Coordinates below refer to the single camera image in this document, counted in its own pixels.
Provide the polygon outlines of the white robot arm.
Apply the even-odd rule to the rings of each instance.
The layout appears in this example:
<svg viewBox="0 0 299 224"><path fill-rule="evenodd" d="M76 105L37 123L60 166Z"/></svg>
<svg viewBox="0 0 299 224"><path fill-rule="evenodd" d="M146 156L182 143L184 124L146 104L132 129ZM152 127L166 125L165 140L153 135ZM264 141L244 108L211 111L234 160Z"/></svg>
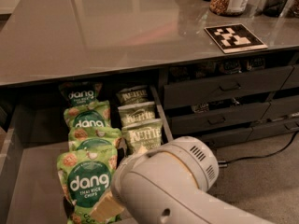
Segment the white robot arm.
<svg viewBox="0 0 299 224"><path fill-rule="evenodd" d="M210 148L180 137L124 159L91 217L126 211L131 217L118 224L273 224L209 195L218 175Z"/></svg>

